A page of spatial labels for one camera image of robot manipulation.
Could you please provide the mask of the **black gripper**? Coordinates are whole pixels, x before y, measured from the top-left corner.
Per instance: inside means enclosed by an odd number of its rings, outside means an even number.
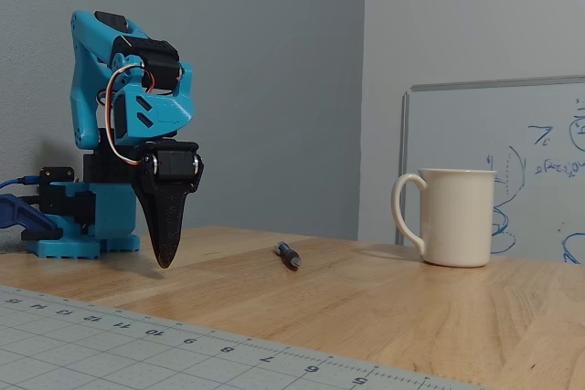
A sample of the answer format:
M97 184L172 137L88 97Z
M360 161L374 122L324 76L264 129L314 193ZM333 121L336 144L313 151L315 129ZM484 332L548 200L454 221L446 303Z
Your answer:
M139 147L133 189L143 208L154 256L163 269L181 239L186 198L199 186L203 164L196 142L158 140Z

